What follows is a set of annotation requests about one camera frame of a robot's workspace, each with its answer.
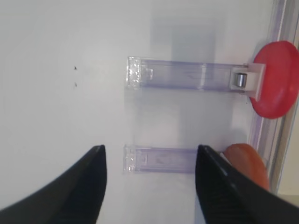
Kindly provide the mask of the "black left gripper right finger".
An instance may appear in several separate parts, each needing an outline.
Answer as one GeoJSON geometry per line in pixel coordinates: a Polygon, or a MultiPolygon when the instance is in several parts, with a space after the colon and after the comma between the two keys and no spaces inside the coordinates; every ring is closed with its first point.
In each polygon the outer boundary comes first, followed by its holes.
{"type": "Polygon", "coordinates": [[[258,186],[211,147],[197,151],[197,196],[207,224],[297,224],[299,209],[258,186]]]}

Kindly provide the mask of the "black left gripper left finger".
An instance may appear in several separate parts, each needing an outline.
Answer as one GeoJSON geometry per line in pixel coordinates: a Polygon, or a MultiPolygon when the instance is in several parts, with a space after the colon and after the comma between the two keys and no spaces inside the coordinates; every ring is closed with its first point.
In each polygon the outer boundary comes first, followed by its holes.
{"type": "Polygon", "coordinates": [[[37,192],[1,209],[2,224],[95,224],[107,186],[104,145],[37,192]]]}

